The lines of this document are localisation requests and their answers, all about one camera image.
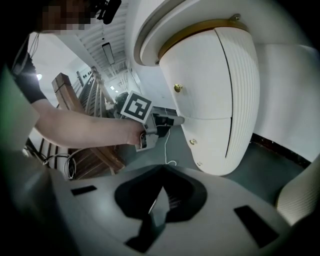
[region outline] ceiling light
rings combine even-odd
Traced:
[[[114,58],[114,55],[112,53],[112,50],[111,50],[111,45],[109,42],[105,43],[102,45],[102,49],[104,51],[104,54],[109,62],[110,65],[112,64],[115,64],[115,58]]]

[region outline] black rectangular slot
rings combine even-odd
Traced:
[[[80,188],[71,189],[71,193],[74,196],[78,196],[78,195],[81,195],[81,194],[85,194],[85,193],[94,191],[96,189],[97,188],[95,186],[92,186],[92,185],[91,186],[84,186],[84,187],[80,187]]]
[[[278,234],[264,222],[249,206],[234,209],[259,248],[265,247],[278,238]]]

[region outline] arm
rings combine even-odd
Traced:
[[[32,104],[40,114],[35,128],[49,142],[66,148],[139,144],[143,126],[133,120],[92,117],[57,109],[47,99]]]

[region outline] gold trim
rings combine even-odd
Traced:
[[[174,34],[168,41],[166,41],[159,51],[159,60],[161,60],[161,58],[166,54],[167,51],[169,51],[173,46],[183,41],[184,39],[198,33],[220,27],[237,28],[249,32],[248,27],[239,21],[230,19],[211,19],[202,21],[191,26],[187,26],[186,28],[180,30],[178,33]]]

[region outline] white ribbed surface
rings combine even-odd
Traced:
[[[232,121],[225,171],[240,164],[257,120],[260,100],[258,58],[251,35],[233,27],[215,29],[228,62],[232,86]]]
[[[246,152],[259,108],[251,35],[230,27],[193,35],[172,47],[160,67],[177,112],[186,119],[182,128],[194,162],[209,174],[231,173]],[[174,84],[183,85],[181,92],[173,90]],[[194,146],[192,139],[198,141]]]
[[[311,214],[320,198],[320,155],[281,190],[277,209],[290,225]]]

